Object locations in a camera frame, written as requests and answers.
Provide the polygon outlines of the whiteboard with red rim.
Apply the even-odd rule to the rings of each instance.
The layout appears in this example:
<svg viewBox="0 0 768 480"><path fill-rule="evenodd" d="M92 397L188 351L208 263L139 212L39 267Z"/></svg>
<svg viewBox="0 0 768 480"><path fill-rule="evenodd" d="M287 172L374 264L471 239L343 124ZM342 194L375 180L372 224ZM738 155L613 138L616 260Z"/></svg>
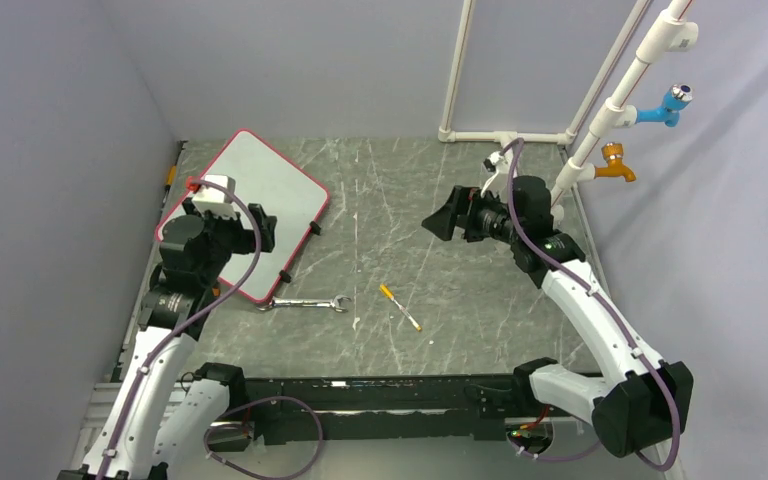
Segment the whiteboard with red rim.
<svg viewBox="0 0 768 480"><path fill-rule="evenodd" d="M280 283L279 271L289 273L292 261L311 235L330 200L324 185L303 171L255 133L236 132L196 177L226 175L235 180L235 194L246 204L260 204L277 217L276 244L263 253L251 276L237 293L255 304L269 301Z"/></svg>

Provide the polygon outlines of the white marker pen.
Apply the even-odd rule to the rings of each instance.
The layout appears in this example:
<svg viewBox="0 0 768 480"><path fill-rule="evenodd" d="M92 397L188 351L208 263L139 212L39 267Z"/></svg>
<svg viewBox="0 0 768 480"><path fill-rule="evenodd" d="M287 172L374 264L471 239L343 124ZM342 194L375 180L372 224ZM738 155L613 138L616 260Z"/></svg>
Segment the white marker pen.
<svg viewBox="0 0 768 480"><path fill-rule="evenodd" d="M410 322L410 324L413 326L413 328L417 332L422 331L422 326L419 324L419 322L413 317L413 315L408 311L408 309L402 303L400 303L395 297L391 297L390 301L397 307L397 309Z"/></svg>

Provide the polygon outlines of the yellow marker cap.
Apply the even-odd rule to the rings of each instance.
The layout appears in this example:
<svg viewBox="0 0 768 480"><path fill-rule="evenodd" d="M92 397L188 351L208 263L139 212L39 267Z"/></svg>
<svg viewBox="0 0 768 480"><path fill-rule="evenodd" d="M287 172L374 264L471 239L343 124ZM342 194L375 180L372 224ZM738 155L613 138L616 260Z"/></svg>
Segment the yellow marker cap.
<svg viewBox="0 0 768 480"><path fill-rule="evenodd" d="M388 299L390 299L390 300L394 300L394 299L395 299L393 292L392 292L392 291L391 291L391 290L390 290L390 289L389 289L389 288L388 288L388 287L387 287L385 284L380 284L380 285L379 285L379 290L380 290L380 291L381 291L381 292L382 292L382 293L383 293L383 294L384 294L384 295L385 295L385 296L386 296Z"/></svg>

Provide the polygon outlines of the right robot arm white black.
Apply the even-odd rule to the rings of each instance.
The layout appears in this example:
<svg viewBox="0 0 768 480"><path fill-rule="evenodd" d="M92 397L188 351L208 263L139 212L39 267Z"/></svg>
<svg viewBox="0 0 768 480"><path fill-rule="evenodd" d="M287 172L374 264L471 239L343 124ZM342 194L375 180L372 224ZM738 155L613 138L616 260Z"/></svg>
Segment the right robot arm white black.
<svg viewBox="0 0 768 480"><path fill-rule="evenodd" d="M534 415L546 405L593 427L601 445L622 458L681 437L694 379L649 346L600 285L583 250L554 227L550 193L534 176L513 179L507 201L478 187L456 185L422 226L442 241L462 231L467 242L509 246L516 266L570 320L593 354L600 377L540 358L515 368L511 401Z"/></svg>

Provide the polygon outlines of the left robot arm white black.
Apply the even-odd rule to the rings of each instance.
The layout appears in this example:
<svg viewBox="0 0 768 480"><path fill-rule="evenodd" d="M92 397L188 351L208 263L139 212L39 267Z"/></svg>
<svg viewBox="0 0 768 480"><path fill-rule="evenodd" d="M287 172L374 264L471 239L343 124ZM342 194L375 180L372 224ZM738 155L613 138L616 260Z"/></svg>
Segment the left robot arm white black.
<svg viewBox="0 0 768 480"><path fill-rule="evenodd" d="M184 210L162 228L161 260L141 300L134 350L110 414L81 465L60 471L61 479L170 479L210 414L232 420L246 409L241 368L219 365L196 375L181 411L164 415L209 312L227 298L218 292L221 271L235 254L271 251L277 219L256 203L237 212L230 203L187 199Z"/></svg>

